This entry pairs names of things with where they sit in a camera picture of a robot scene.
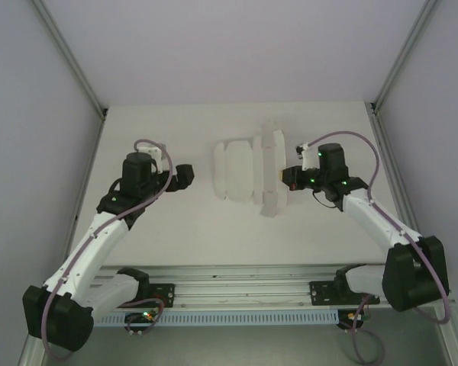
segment white foam block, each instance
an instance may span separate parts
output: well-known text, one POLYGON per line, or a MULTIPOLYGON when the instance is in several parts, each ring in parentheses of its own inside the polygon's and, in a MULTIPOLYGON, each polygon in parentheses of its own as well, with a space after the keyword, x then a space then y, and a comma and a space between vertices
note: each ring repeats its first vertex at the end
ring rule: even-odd
POLYGON ((261 136, 253 138, 253 202, 256 206, 263 204, 263 151, 261 136))
POLYGON ((214 192, 222 200, 226 198, 226 152, 224 143, 214 149, 214 192))
POLYGON ((248 202, 253 195, 253 150, 247 141, 231 141, 225 151, 226 197, 248 202))
POLYGON ((263 207, 261 215, 264 217, 275 217, 278 213, 278 191, 275 157, 275 136, 273 134, 274 124, 264 124, 261 127, 261 146, 263 148, 263 207))
POLYGON ((275 164, 276 164, 276 191, 278 193, 276 206, 279 211, 287 205, 287 186, 280 180, 280 172, 286 168, 287 161, 285 155, 285 137, 282 130, 273 132, 275 138, 275 164))

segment cable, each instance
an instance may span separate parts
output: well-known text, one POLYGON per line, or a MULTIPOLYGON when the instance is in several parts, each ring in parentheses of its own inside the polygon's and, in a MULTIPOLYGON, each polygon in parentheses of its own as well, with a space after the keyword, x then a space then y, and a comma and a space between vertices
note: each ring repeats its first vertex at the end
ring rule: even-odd
MULTIPOLYGON (((375 165, 375 171, 373 172, 372 178, 369 180, 368 190, 366 191, 366 194, 368 196, 368 201, 371 203, 372 207, 375 210, 377 210, 377 212, 394 227, 394 229, 396 229, 399 232, 402 232, 401 226, 398 223, 396 223, 395 220, 393 218, 391 218, 384 210, 382 210, 375 203, 375 201, 373 200, 373 197, 372 197, 372 186, 373 186, 373 183, 375 183, 376 176, 379 174, 380 158, 379 158, 378 151, 376 150, 374 145, 370 142, 370 140, 368 140, 365 136, 363 136, 363 135, 361 135, 359 133, 353 132, 353 131, 337 131, 337 132, 328 133, 328 134, 326 134, 326 135, 324 135, 324 136, 312 141, 311 143, 308 144, 308 147, 311 147, 311 146, 315 145, 316 143, 319 143, 322 140, 327 139, 328 137, 336 136, 336 135, 352 135, 352 136, 358 137, 361 140, 365 141, 365 143, 367 143, 368 146, 372 149, 373 154, 375 155, 376 165, 375 165)), ((422 252, 421 248, 419 248, 419 246, 415 243, 415 241, 412 239, 412 237, 408 233, 403 233, 402 235, 409 241, 409 244, 411 244, 412 248, 419 255, 419 258, 424 263, 424 265, 426 266, 427 270, 431 274, 431 277, 433 278, 434 282, 436 283, 437 289, 439 290, 440 295, 441 295, 441 299, 443 300, 444 318, 443 319, 437 319, 437 318, 434 318, 431 315, 425 313, 421 309, 415 308, 415 310, 418 313, 420 313, 422 316, 424 316, 427 319, 429 319, 433 323, 436 323, 436 324, 446 324, 446 323, 448 323, 450 321, 450 317, 451 317, 451 309, 450 309, 450 303, 448 302, 448 295, 447 295, 446 291, 444 290, 444 286, 441 283, 441 279, 437 275, 436 271, 434 270, 432 264, 427 259, 426 255, 422 252)))
POLYGON ((351 330, 351 339, 353 340, 353 348, 354 348, 356 356, 360 360, 361 364, 364 364, 365 366, 380 366, 384 362, 385 355, 386 355, 385 343, 383 342, 382 338, 378 334, 376 334, 375 332, 373 332, 371 330, 359 329, 359 332, 365 332, 365 333, 370 334, 380 344, 380 348, 381 348, 380 356, 375 361, 371 361, 371 362, 365 361, 365 359, 363 358, 363 356, 360 353, 360 350, 358 349, 358 342, 356 340, 356 331, 357 331, 356 324, 358 323, 358 316, 361 313, 361 311, 363 310, 363 308, 365 307, 365 305, 368 303, 369 299, 371 299, 372 297, 373 297, 373 295, 366 295, 363 298, 363 301, 358 306, 358 310, 354 314, 354 319, 353 319, 353 325, 352 326, 350 326, 349 324, 346 324, 345 322, 340 322, 340 324, 343 325, 343 326, 346 326, 347 328, 350 328, 350 330, 351 330))
MULTIPOLYGON (((155 324, 158 323, 158 320, 160 320, 160 317, 163 314, 163 310, 165 309, 164 301, 154 297, 152 299, 139 300, 139 301, 134 301, 132 303, 123 303, 122 305, 119 306, 119 307, 135 307, 136 305, 141 305, 143 303, 153 303, 153 302, 156 302, 160 305, 160 311, 158 312, 156 318, 154 318, 153 322, 145 330, 141 332, 142 336, 150 332, 151 329, 155 326, 155 324)), ((128 332, 131 331, 131 324, 133 321, 135 321, 135 319, 137 319, 137 317, 131 318, 127 322, 127 331, 128 332)))
POLYGON ((312 191, 312 197, 315 198, 315 200, 320 203, 322 206, 324 207, 327 207, 327 208, 336 208, 336 205, 334 206, 327 206, 326 204, 323 204, 322 202, 319 201, 319 199, 317 198, 317 196, 315 195, 315 191, 312 191))
POLYGON ((149 143, 150 145, 153 145, 157 147, 158 149, 161 150, 161 153, 166 157, 166 160, 168 160, 168 165, 169 165, 169 172, 168 172, 168 179, 166 180, 165 185, 160 189, 159 192, 157 192, 154 196, 151 198, 147 199, 141 204, 138 204, 135 207, 130 208, 129 210, 124 211, 123 213, 118 214, 116 217, 112 217, 110 220, 105 221, 102 225, 100 225, 91 236, 88 237, 88 239, 82 244, 78 252, 76 252, 75 256, 69 263, 69 265, 66 267, 63 276, 58 280, 56 286, 54 287, 53 291, 51 291, 51 294, 47 298, 46 305, 44 306, 43 310, 43 315, 41 317, 40 321, 40 337, 42 338, 43 341, 43 346, 44 350, 46 351, 46 354, 49 358, 56 362, 63 362, 68 360, 72 355, 73 352, 70 352, 68 355, 59 357, 56 356, 53 351, 51 350, 49 343, 47 341, 47 316, 49 314, 49 310, 51 308, 51 304, 54 300, 54 297, 57 295, 58 291, 60 290, 61 286, 67 281, 68 275, 71 272, 72 268, 74 265, 78 262, 79 257, 82 255, 82 253, 85 251, 85 249, 89 246, 89 244, 93 241, 93 239, 107 226, 109 226, 111 223, 115 222, 116 220, 121 220, 122 218, 126 217, 128 214, 133 213, 134 211, 137 211, 141 208, 145 208, 146 206, 149 206, 152 204, 155 200, 157 200, 161 194, 163 194, 166 189, 168 189, 169 184, 171 183, 171 180, 173 178, 173 161, 171 160, 171 156, 169 156, 168 152, 166 151, 165 147, 159 143, 155 143, 154 141, 148 140, 148 139, 141 139, 138 140, 134 143, 134 150, 139 152, 139 149, 137 146, 140 143, 149 143))

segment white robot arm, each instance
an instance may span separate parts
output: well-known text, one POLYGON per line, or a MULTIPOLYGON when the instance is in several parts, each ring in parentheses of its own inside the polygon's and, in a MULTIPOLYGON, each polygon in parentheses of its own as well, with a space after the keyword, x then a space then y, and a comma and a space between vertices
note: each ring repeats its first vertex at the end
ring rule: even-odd
POLYGON ((155 200, 163 186, 167 192, 174 192, 187 188, 194 179, 191 165, 178 165, 176 175, 168 182, 169 173, 163 171, 159 149, 145 149, 146 152, 127 155, 122 177, 101 199, 87 233, 60 269, 42 287, 30 286, 25 291, 22 301, 31 336, 42 338, 41 324, 47 311, 48 342, 78 351, 90 336, 93 324, 104 315, 123 303, 152 297, 149 275, 133 268, 122 268, 108 283, 93 292, 89 290, 112 249, 145 211, 142 203, 155 200), (119 217, 128 210, 129 214, 119 217))
POLYGON ((332 283, 311 282, 311 299, 316 305, 359 304, 363 294, 385 297, 397 311, 404 311, 441 298, 437 282, 411 245, 425 255, 445 290, 449 292, 443 245, 436 237, 420 233, 393 217, 372 198, 368 185, 350 177, 344 151, 338 143, 318 147, 319 168, 312 168, 308 144, 297 146, 302 166, 282 172, 291 191, 309 188, 323 191, 336 208, 352 217, 379 245, 386 256, 384 265, 351 265, 337 271, 332 283))

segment gray wall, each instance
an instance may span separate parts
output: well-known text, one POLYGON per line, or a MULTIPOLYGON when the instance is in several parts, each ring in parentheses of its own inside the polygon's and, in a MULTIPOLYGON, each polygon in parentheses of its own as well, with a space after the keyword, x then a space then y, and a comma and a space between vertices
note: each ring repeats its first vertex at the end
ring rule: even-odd
POLYGON ((458 299, 458 1, 440 4, 381 113, 419 225, 443 240, 458 299))
POLYGON ((424 0, 45 0, 107 105, 371 101, 424 0))
POLYGON ((24 344, 24 290, 61 261, 99 124, 29 2, 0 0, 0 365, 24 344))

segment white table surface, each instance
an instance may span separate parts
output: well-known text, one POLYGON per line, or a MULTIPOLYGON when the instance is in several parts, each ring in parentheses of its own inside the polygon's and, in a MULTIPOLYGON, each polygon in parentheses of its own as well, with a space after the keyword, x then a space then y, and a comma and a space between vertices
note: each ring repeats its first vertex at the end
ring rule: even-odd
MULTIPOLYGON (((112 107, 93 165, 73 246, 78 244, 100 199, 121 176, 133 143, 165 143, 175 164, 190 163, 188 189, 164 194, 137 220, 106 265, 301 265, 385 261, 385 254, 346 214, 322 207, 310 191, 289 192, 285 212, 261 217, 252 204, 215 197, 212 152, 220 141, 251 139, 275 121, 285 135, 288 166, 298 164, 294 146, 336 130, 359 132, 374 141, 365 105, 354 102, 191 104, 112 107)), ((350 175, 368 181, 374 158, 353 136, 325 142, 343 145, 350 175)), ((383 169, 374 195, 395 208, 383 169)))

